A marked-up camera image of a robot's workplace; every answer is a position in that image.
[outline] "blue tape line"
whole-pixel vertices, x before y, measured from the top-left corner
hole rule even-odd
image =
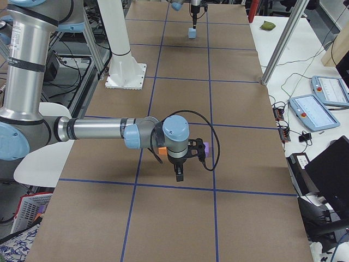
[[[244,81],[244,80],[211,80],[211,82],[233,82],[233,83],[259,84],[258,81]]]
[[[162,184],[137,184],[137,186],[140,186],[140,187],[157,187],[157,188],[172,188],[172,189],[186,189],[186,190],[199,190],[199,191],[211,191],[211,192],[214,191],[214,189],[212,189],[212,188],[177,187],[177,186],[166,186],[166,185],[162,185]]]
[[[257,51],[256,49],[248,48],[229,48],[229,47],[210,47],[211,49],[222,49],[222,50],[244,50],[244,51]]]
[[[134,186],[134,183],[117,182],[117,181],[103,181],[103,180],[88,180],[88,179],[76,179],[76,178],[60,178],[60,181],[69,182],[83,182],[83,183],[99,183],[99,184],[120,184],[122,186]]]
[[[133,192],[132,192],[132,198],[131,198],[131,205],[130,205],[129,217],[128,217],[128,219],[127,219],[126,231],[125,231],[125,237],[124,237],[124,243],[123,243],[123,247],[122,247],[120,262],[123,262],[123,261],[124,261],[125,250],[126,250],[126,244],[127,244],[127,237],[128,237],[128,234],[129,234],[130,222],[131,222],[132,210],[133,210],[133,204],[134,204],[134,201],[135,201],[135,195],[136,195],[136,189],[137,189],[137,181],[138,181],[138,176],[139,176],[140,169],[141,169],[142,155],[143,155],[143,149],[141,149],[140,159],[139,159],[139,161],[138,161],[136,179],[135,179],[135,183],[134,183],[134,187],[133,187]]]
[[[130,45],[160,46],[160,45],[154,45],[154,44],[141,44],[141,43],[130,43]]]
[[[296,197],[296,194],[289,193],[275,193],[275,192],[260,192],[260,191],[246,191],[246,190],[230,190],[230,189],[213,189],[213,188],[201,188],[201,187],[177,187],[167,186],[163,184],[144,184],[144,183],[129,183],[129,182],[117,182],[117,181],[100,181],[100,180],[85,180],[76,178],[60,178],[60,181],[68,182],[82,182],[82,183],[101,183],[101,184],[119,184],[122,186],[139,186],[139,187],[157,187],[157,188],[172,188],[183,190],[199,190],[199,191],[216,191],[224,193],[237,193],[237,194],[252,194],[252,195],[278,195],[281,197]]]
[[[144,45],[144,46],[161,46],[155,44],[141,44],[141,43],[130,43],[130,45]],[[163,47],[179,47],[179,48],[201,48],[207,49],[205,46],[189,46],[189,45],[162,45]],[[230,47],[210,47],[211,49],[222,49],[222,50],[243,50],[243,51],[256,51],[256,49],[248,48],[230,48]]]
[[[130,21],[152,21],[152,22],[171,22],[171,23],[192,23],[190,21],[173,21],[173,20],[156,20],[156,19],[135,19],[135,18],[126,18],[125,20]],[[219,22],[209,22],[208,24],[214,25],[234,25],[234,26],[249,26],[248,23],[219,23]]]
[[[225,193],[249,194],[249,195],[277,195],[280,197],[297,197],[296,194],[289,194],[289,193],[272,193],[272,192],[228,190],[228,189],[216,189],[215,191],[216,192],[225,192]]]
[[[150,113],[151,113],[152,104],[153,104],[153,96],[154,96],[154,91],[155,91],[155,83],[156,83],[156,81],[157,81],[157,75],[158,75],[158,69],[159,69],[161,51],[162,51],[162,49],[163,49],[164,35],[165,35],[165,29],[166,29],[166,21],[167,21],[167,16],[169,15],[169,7],[170,7],[170,4],[167,5],[167,12],[166,12],[166,17],[165,17],[163,35],[162,35],[162,37],[161,37],[160,50],[159,50],[159,56],[158,56],[158,61],[157,61],[157,68],[156,68],[156,70],[155,70],[155,77],[154,77],[154,82],[153,82],[153,88],[152,88],[152,94],[151,94],[151,101],[150,101],[149,108],[148,108],[148,116],[149,116]]]
[[[212,89],[211,89],[211,68],[210,68],[210,56],[209,56],[209,29],[208,29],[208,15],[206,13],[207,19],[207,55],[208,55],[208,84],[209,84],[209,108],[211,124],[213,124],[213,107],[212,107]],[[211,146],[212,146],[212,166],[214,165],[214,146],[213,146],[213,132],[211,130]],[[215,253],[216,262],[219,262],[219,246],[218,246],[218,219],[217,219],[217,200],[216,200],[216,176],[215,170],[212,171],[213,178],[213,210],[214,210],[214,233],[215,233]]]
[[[0,68],[2,68],[6,62],[7,62],[7,60],[5,60],[5,61],[0,65]]]
[[[192,79],[192,78],[166,78],[162,76],[157,76],[158,79],[169,79],[169,80],[188,80],[188,81],[206,81],[208,82],[208,79]]]
[[[252,128],[252,129],[267,129],[267,130],[278,130],[277,127],[252,127],[252,126],[236,126],[232,124],[213,124],[215,127],[238,127],[238,128]]]

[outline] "connector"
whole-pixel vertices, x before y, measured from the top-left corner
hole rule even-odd
[[[279,127],[278,128],[279,131],[279,135],[280,135],[280,139],[282,143],[287,143],[291,141],[291,138],[289,136],[289,134],[287,133],[286,130],[284,130],[283,128]]]
[[[275,117],[275,120],[284,120],[284,111],[280,108],[273,108],[273,114]]]

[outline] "metal pole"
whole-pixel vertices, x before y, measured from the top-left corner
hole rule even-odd
[[[91,52],[92,59],[97,67],[97,70],[98,70],[98,72],[101,72],[103,70],[103,67],[104,67],[102,57],[101,57],[100,52],[98,51],[97,45],[95,43],[95,38],[94,38],[94,35],[92,32],[91,26],[89,24],[85,10],[83,11],[83,15],[84,15],[84,19],[85,19],[85,29],[83,30],[83,35],[85,37],[89,51]]]
[[[261,80],[262,85],[267,85],[267,83],[270,80],[270,77],[272,76],[275,67],[277,66],[282,53],[284,52],[286,45],[291,38],[291,35],[296,28],[299,19],[302,17],[302,14],[306,8],[306,5],[309,3],[309,0],[298,0],[294,10],[288,19],[288,22],[285,26],[284,31],[281,34],[281,37],[279,39],[278,44],[276,45],[276,48],[274,50],[274,53],[272,54],[272,57],[270,58],[270,61],[268,63],[267,69],[263,74],[263,78]]]

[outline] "table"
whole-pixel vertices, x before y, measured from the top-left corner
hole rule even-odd
[[[268,64],[278,39],[280,38],[281,32],[286,25],[287,19],[288,18],[285,17],[256,16],[251,24],[251,30],[254,36],[256,49],[258,51],[258,57],[262,66],[266,66]],[[276,28],[272,31],[261,30],[260,26],[263,24],[264,20],[276,24]],[[321,46],[320,41],[316,37],[307,20],[302,18],[299,21],[299,24],[295,29],[289,43],[287,44],[285,52],[282,54],[279,64],[283,64],[288,61],[305,60],[317,54],[318,50],[322,50]],[[309,78],[314,75],[340,77],[335,68],[324,67],[322,65],[321,57],[324,54],[325,51],[322,51],[320,55],[314,58],[314,61],[310,59],[305,62],[288,63],[286,65],[277,66],[267,85],[269,94],[274,96],[276,101],[287,102],[289,96],[281,90],[280,86],[292,73],[299,73],[303,75],[309,64],[311,65],[305,73],[305,76]],[[300,78],[301,77],[299,75],[293,75],[288,79],[284,89],[291,94]],[[312,93],[313,91],[310,84],[310,79],[302,78],[292,96],[296,97]],[[325,150],[330,141],[338,139],[342,135],[349,137],[349,112],[344,110],[332,111],[332,113],[339,120],[341,125],[337,128],[325,130],[324,132],[313,132],[311,134],[313,145],[309,146],[305,151],[310,160],[314,159],[319,153]],[[296,117],[294,112],[292,110],[290,110],[290,112],[288,111],[288,107],[286,107],[285,116],[286,120],[288,119],[291,130],[299,133],[301,133],[303,130],[309,132]],[[292,153],[302,152],[305,149],[305,143],[299,143],[298,136],[298,134],[291,132],[291,142],[286,143],[285,156],[288,157]]]
[[[148,64],[144,87],[101,82],[86,117],[199,111],[221,141],[215,172],[188,160],[176,183],[171,164],[148,151],[78,140],[27,262],[312,261],[244,7],[208,10],[189,40],[187,4],[176,13],[133,2],[127,28],[133,56]],[[184,116],[190,137],[212,146],[208,126]]]

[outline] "chair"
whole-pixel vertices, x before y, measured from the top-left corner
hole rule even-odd
[[[310,0],[308,5],[306,6],[306,8],[308,10],[314,10],[319,6],[319,1],[320,0]],[[270,16],[275,15],[280,15],[280,16],[285,16],[285,17],[289,17],[291,15],[291,8],[294,7],[296,5],[297,0],[283,0],[280,1],[280,4],[282,4],[283,6],[286,7],[286,12],[279,12],[279,11],[274,11],[271,12]]]

